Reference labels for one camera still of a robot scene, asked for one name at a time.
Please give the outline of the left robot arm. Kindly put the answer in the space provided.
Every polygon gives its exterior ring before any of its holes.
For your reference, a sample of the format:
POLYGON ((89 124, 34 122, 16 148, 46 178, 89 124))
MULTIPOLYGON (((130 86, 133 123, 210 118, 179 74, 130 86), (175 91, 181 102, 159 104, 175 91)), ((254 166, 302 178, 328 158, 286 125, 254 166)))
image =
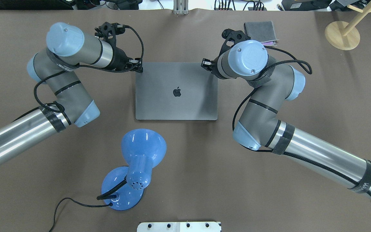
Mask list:
POLYGON ((0 165, 70 125, 83 127, 100 116, 76 74, 78 68, 140 73, 143 56, 143 41, 132 26, 104 22, 90 35, 74 25, 54 23, 46 35, 46 47, 27 64, 29 76, 36 81, 37 106, 0 128, 0 165), (127 29, 139 39, 139 58, 128 57, 117 46, 117 36, 127 29))

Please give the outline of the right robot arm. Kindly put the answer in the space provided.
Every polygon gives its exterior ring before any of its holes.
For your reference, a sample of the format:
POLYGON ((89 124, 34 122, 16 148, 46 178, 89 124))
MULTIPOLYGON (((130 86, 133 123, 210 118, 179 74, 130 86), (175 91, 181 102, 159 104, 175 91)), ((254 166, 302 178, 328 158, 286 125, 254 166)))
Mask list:
POLYGON ((371 161, 277 118, 284 101, 292 101, 303 91, 305 76, 291 63, 312 73, 309 63, 295 59, 277 61, 267 46, 246 40, 226 46, 214 60, 203 59, 201 66, 219 79, 243 78, 253 87, 243 100, 246 106, 238 121, 233 120, 233 138, 243 147, 295 159, 302 165, 371 198, 371 161))

